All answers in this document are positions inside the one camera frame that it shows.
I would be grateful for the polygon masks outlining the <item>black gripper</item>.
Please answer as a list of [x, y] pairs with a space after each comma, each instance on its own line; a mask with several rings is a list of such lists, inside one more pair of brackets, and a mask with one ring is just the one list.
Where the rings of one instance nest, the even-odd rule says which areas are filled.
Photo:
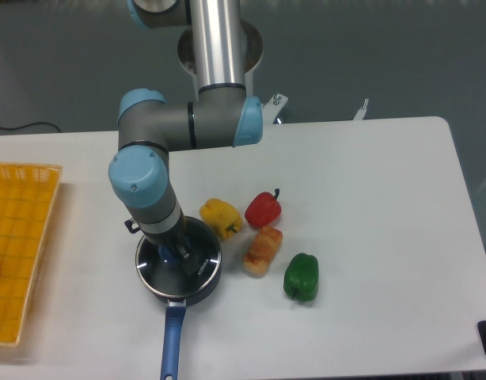
[[163, 245], [182, 260], [187, 260], [191, 256], [192, 249], [185, 237], [186, 219], [183, 215], [167, 218], [154, 224], [145, 224], [130, 218], [124, 222], [124, 225], [131, 234], [141, 231], [145, 239], [152, 245]]

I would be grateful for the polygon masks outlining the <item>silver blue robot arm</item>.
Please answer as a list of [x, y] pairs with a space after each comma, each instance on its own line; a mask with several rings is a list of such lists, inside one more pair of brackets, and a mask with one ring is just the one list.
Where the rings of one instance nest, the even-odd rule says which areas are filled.
[[158, 91], [135, 89], [120, 102], [118, 152], [108, 176], [146, 239], [181, 259], [191, 255], [186, 222], [169, 178], [169, 153], [258, 143], [260, 99], [245, 85], [244, 31], [238, 1], [129, 1], [139, 24], [189, 25], [198, 98], [167, 104]]

